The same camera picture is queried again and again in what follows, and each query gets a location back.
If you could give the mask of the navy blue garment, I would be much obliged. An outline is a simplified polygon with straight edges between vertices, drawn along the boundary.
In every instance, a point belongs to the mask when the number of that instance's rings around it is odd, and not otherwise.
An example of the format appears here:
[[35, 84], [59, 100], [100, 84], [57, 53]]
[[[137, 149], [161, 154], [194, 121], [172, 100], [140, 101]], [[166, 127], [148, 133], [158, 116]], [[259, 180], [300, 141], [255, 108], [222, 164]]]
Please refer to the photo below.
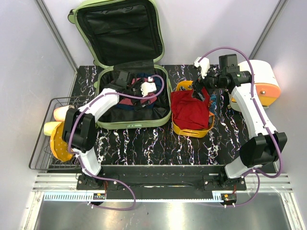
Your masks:
[[[135, 83], [137, 85], [141, 85], [143, 82], [147, 82], [148, 78], [150, 75], [146, 73], [138, 73], [133, 75], [133, 80], [131, 82], [131, 86]], [[137, 99], [131, 99], [131, 98], [124, 98], [119, 103], [116, 105], [116, 108], [123, 109], [123, 110], [141, 110], [143, 108], [148, 108], [152, 109], [155, 102], [157, 100], [157, 97], [153, 97], [151, 99], [142, 99], [142, 100], [137, 100]]]

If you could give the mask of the orange plastic basket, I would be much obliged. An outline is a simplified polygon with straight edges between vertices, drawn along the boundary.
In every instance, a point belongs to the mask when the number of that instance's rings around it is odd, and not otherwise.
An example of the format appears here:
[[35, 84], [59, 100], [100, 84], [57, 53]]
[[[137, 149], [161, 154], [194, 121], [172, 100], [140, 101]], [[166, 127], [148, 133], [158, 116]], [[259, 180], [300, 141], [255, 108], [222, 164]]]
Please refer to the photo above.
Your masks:
[[[184, 80], [177, 84], [175, 92], [176, 91], [189, 91], [189, 90], [193, 90], [192, 81]], [[213, 128], [214, 120], [215, 120], [215, 116], [209, 117], [209, 124], [208, 124], [207, 129], [201, 129], [201, 130], [180, 129], [173, 121], [173, 114], [172, 114], [172, 128], [173, 128], [173, 131], [178, 135], [202, 138]]]

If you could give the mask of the red garment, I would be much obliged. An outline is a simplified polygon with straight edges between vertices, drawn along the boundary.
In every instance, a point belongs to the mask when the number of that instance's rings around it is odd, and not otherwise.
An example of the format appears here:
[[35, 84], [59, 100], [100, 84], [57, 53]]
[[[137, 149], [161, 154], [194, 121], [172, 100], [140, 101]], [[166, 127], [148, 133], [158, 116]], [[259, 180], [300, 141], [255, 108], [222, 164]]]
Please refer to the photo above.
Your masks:
[[194, 98], [194, 91], [176, 91], [171, 93], [171, 111], [173, 121], [180, 129], [207, 129], [209, 124], [209, 94], [202, 89], [205, 100]]

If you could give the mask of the green hard-shell suitcase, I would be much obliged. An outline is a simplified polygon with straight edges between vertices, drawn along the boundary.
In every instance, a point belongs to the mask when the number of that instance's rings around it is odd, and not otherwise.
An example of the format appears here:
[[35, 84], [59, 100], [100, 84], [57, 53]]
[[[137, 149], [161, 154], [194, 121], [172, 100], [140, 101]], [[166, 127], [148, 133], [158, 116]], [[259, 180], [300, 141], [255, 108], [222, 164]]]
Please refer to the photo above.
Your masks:
[[159, 127], [171, 116], [168, 73], [157, 62], [165, 47], [156, 4], [152, 0], [86, 0], [68, 15], [103, 71], [96, 93], [120, 71], [155, 75], [164, 85], [152, 109], [123, 110], [111, 107], [97, 121], [105, 129]]

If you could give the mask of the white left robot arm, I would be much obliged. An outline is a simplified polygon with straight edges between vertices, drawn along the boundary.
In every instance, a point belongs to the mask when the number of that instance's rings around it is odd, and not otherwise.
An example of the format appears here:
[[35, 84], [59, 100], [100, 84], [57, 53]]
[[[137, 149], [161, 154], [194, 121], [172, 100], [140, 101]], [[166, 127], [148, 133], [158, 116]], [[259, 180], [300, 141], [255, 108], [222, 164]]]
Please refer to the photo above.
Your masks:
[[149, 103], [156, 90], [157, 87], [151, 76], [120, 71], [119, 76], [108, 83], [86, 105], [67, 110], [62, 139], [68, 144], [68, 151], [80, 163], [82, 188], [97, 190], [106, 185], [94, 149], [96, 123], [99, 118], [118, 103], [136, 104], [141, 101]]

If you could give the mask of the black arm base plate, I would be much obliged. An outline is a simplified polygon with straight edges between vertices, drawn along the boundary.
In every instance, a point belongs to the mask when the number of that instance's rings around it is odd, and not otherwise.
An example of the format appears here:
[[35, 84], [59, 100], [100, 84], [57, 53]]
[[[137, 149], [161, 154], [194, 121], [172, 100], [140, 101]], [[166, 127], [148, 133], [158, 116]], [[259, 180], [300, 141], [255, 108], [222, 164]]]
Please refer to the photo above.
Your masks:
[[242, 178], [232, 179], [227, 184], [222, 184], [219, 173], [223, 168], [219, 165], [104, 165], [99, 176], [118, 179], [131, 188], [178, 186], [205, 191], [237, 192], [247, 189], [246, 182]]

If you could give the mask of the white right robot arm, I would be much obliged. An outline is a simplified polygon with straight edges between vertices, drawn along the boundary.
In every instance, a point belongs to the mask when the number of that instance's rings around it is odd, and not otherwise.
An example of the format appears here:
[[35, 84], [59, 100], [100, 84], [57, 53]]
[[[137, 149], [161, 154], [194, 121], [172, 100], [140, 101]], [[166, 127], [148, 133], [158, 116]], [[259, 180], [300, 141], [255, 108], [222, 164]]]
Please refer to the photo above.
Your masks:
[[194, 67], [201, 71], [192, 84], [193, 96], [204, 100], [202, 89], [228, 90], [234, 98], [248, 128], [249, 140], [240, 147], [239, 156], [224, 166], [218, 175], [218, 185], [224, 190], [233, 188], [249, 173], [266, 175], [261, 167], [281, 162], [281, 153], [287, 142], [284, 132], [278, 132], [264, 111], [261, 91], [271, 93], [279, 86], [271, 65], [262, 60], [246, 60], [238, 63], [236, 54], [219, 57], [219, 72], [210, 75], [210, 61], [198, 57]]

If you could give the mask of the pink maroon garment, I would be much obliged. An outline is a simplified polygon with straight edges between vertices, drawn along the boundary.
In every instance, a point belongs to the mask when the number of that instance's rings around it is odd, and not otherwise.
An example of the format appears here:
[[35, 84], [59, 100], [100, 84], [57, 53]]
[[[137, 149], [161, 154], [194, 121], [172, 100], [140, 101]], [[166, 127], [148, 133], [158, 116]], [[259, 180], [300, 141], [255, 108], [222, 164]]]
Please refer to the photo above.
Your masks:
[[153, 97], [151, 99], [142, 99], [142, 100], [124, 98], [116, 105], [116, 107], [123, 110], [140, 110], [143, 108], [152, 109], [154, 107], [156, 100], [157, 97]]

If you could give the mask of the white orange drawer cabinet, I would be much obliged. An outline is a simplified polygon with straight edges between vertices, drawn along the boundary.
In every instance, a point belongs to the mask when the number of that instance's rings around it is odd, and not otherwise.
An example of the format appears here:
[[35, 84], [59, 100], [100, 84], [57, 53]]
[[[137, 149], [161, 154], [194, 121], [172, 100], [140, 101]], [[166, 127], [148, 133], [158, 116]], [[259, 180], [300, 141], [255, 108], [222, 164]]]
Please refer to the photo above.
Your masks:
[[254, 71], [254, 84], [257, 95], [264, 108], [269, 107], [279, 98], [281, 89], [271, 65], [262, 60], [250, 60]]

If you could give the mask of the colourful patterned shorts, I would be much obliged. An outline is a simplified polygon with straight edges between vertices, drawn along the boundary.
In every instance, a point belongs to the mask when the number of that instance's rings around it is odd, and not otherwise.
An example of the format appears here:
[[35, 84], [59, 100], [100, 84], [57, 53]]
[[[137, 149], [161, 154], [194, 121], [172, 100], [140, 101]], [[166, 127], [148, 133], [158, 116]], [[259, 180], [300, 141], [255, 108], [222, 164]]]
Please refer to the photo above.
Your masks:
[[208, 107], [209, 107], [209, 117], [214, 116], [216, 109], [216, 95], [212, 94], [210, 96]]

